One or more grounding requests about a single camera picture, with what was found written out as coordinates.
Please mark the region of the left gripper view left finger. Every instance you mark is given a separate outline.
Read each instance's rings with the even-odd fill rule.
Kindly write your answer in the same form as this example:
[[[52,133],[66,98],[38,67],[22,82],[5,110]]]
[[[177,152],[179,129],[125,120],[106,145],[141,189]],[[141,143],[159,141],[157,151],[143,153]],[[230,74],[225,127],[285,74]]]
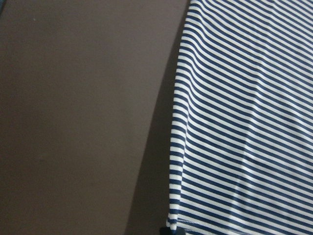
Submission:
[[[159,229],[160,235],[171,235],[171,229],[168,227],[162,227]]]

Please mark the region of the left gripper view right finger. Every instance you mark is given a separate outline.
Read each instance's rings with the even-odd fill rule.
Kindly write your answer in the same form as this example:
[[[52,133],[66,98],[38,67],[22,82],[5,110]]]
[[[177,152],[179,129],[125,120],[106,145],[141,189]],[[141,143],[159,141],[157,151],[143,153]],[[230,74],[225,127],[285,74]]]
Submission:
[[[185,229],[177,229],[176,235],[185,235]]]

